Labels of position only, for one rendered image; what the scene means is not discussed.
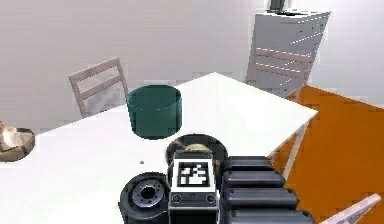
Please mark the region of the white table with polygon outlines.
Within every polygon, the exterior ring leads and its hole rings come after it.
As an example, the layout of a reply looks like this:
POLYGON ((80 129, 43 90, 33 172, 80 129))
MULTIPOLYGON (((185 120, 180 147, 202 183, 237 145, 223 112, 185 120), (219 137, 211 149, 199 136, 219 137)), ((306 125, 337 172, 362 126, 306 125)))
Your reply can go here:
MULTIPOLYGON (((213 136, 231 156, 268 156, 316 114, 218 73, 178 88, 181 134, 213 136)), ((121 190, 166 171, 170 142, 136 136, 125 106, 40 134, 27 157, 0 164, 0 224, 123 224, 121 190)))

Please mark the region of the pale wooden chair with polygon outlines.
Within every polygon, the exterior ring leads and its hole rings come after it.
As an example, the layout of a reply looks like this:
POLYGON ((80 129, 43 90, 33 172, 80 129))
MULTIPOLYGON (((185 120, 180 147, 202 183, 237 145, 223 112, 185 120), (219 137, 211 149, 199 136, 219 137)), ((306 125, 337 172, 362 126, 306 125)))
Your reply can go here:
POLYGON ((312 66, 310 54, 255 48, 248 63, 245 83, 282 98, 298 100, 312 66))
POLYGON ((122 65, 120 62, 120 59, 118 57, 114 57, 112 59, 109 59, 107 61, 104 61, 102 63, 96 64, 94 66, 91 66, 89 68, 86 68, 84 70, 81 70, 79 72, 76 72, 74 74, 71 74, 68 76, 70 85, 72 87, 77 105, 79 106, 80 114, 83 118, 92 116, 92 113, 88 112, 86 110, 84 101, 88 99, 89 97, 107 89, 108 87, 120 82, 122 84, 123 90, 125 94, 128 94, 128 87, 126 83, 126 79, 124 76, 124 72, 122 69, 122 65), (81 91, 79 89, 78 83, 88 79, 96 74, 99 74, 101 72, 104 72, 108 69, 111 69, 113 67, 116 67, 118 70, 118 74, 108 78, 105 81, 102 81, 101 83, 88 88, 87 90, 81 91))

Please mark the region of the dark green round container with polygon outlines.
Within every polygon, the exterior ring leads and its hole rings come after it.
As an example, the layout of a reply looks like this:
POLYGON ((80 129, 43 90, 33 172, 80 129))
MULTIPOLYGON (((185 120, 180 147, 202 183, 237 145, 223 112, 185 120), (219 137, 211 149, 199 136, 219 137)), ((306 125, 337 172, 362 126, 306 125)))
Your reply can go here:
POLYGON ((158 140, 177 133, 182 126, 182 94, 173 86, 147 85, 126 96, 132 131, 158 140))

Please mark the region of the white chest of drawers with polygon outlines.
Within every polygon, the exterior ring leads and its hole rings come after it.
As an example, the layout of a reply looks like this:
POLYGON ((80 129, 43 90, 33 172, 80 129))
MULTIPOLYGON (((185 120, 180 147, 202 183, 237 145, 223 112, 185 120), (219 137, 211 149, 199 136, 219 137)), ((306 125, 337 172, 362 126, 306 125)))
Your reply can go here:
POLYGON ((312 69, 330 15, 330 11, 300 9, 257 13, 249 58, 255 48, 310 54, 312 69))

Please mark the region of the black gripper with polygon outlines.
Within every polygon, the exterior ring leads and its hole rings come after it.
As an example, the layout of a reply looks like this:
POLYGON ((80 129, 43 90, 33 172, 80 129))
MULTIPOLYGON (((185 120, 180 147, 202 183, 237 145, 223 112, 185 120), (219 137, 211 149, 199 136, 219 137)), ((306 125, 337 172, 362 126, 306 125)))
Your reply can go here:
POLYGON ((133 177, 118 202, 124 224, 168 224, 168 197, 165 174, 146 172, 133 177))

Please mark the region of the black round plate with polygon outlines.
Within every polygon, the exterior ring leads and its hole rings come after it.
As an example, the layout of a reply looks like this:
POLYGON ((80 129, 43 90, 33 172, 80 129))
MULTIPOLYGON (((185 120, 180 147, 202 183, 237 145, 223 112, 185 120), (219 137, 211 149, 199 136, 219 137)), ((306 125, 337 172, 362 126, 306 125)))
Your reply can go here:
MULTIPOLYGON (((180 136, 175 140, 180 141, 184 145, 198 143, 207 146, 212 152, 216 172, 220 170, 220 163, 228 157, 227 149, 222 142, 210 135, 194 133, 180 136)), ((165 158, 168 165, 171 164, 174 153, 178 150, 183 150, 181 147, 175 146, 173 141, 167 146, 165 151, 165 158)))

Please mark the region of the brown bowl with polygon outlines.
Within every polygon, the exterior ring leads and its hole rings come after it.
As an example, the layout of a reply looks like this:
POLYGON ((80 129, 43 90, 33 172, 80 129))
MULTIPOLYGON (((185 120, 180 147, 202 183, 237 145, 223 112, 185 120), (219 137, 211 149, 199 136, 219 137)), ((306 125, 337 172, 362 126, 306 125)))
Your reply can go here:
POLYGON ((16 162, 31 153, 35 134, 28 128, 7 126, 0 121, 0 162, 16 162))

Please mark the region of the olive green food piece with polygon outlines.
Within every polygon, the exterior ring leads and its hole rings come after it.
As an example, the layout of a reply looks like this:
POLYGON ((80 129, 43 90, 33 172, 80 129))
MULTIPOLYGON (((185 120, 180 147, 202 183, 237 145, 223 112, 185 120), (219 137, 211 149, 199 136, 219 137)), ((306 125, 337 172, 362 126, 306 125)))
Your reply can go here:
POLYGON ((205 152, 205 151, 209 150, 209 148, 207 146, 205 146, 203 144, 198 144, 198 143, 184 145, 180 141, 175 140, 175 141, 173 141, 173 144, 175 146, 181 147, 183 150, 188 151, 188 152, 196 152, 196 151, 205 152))

